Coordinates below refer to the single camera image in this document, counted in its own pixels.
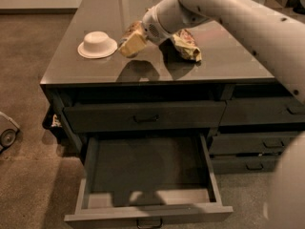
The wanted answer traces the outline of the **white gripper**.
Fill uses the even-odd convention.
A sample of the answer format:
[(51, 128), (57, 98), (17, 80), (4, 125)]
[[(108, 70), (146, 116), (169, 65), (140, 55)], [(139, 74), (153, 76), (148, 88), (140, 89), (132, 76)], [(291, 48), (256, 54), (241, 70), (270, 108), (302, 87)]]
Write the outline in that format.
[[(160, 24), (157, 16), (157, 6), (153, 6), (146, 11), (142, 18), (142, 26), (147, 34), (147, 39), (155, 45), (162, 44), (172, 36)], [(132, 31), (122, 37), (118, 51), (125, 57), (135, 57), (146, 46), (146, 36), (139, 31)]]

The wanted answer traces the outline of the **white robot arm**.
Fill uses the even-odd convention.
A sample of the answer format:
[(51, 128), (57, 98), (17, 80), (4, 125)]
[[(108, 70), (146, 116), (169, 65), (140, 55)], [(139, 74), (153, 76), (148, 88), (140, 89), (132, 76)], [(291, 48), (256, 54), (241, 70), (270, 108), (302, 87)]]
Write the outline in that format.
[[(182, 29), (212, 19), (226, 29), (301, 104), (305, 104), (305, 25), (252, 0), (162, 0), (121, 39), (132, 57)], [(305, 229), (305, 136), (295, 137), (275, 167), (266, 229)]]

